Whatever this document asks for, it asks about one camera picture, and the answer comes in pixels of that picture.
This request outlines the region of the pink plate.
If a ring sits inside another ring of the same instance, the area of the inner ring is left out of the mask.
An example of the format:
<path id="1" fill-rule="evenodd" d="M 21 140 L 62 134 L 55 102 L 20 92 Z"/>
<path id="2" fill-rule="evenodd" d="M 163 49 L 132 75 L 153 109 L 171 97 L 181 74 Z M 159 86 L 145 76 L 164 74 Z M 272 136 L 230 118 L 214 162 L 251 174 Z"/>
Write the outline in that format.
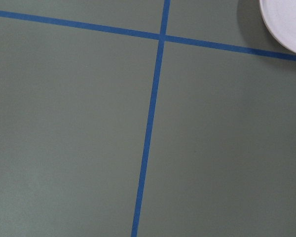
<path id="1" fill-rule="evenodd" d="M 260 0 L 259 8 L 271 35 L 296 53 L 296 0 Z"/>

